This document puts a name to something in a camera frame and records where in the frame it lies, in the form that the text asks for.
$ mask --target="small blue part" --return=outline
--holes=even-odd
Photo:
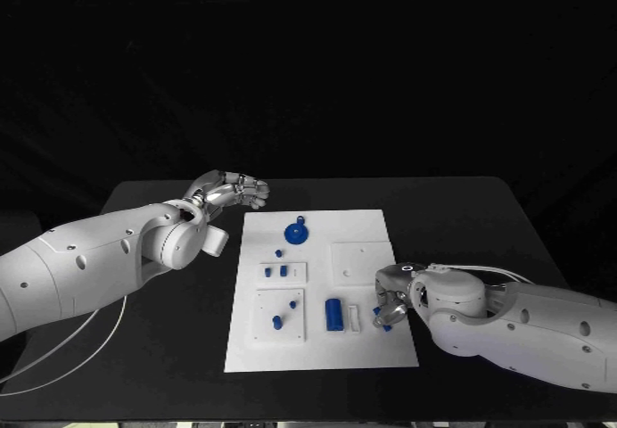
[[[272,318],[272,324],[275,330],[279,330],[282,328],[282,320],[279,319],[279,316],[275,316]]]
[[[328,332],[341,332],[344,330],[343,310],[338,299],[325,300],[325,329]]]
[[[380,312],[380,309],[374,308],[373,309],[374,316],[379,315],[379,312]],[[392,330],[392,325],[383,325],[383,331],[387,333],[390,330]]]
[[[299,216],[295,223],[291,223],[285,229],[285,240],[292,245],[299,245],[308,238],[308,229],[304,225],[304,217]]]

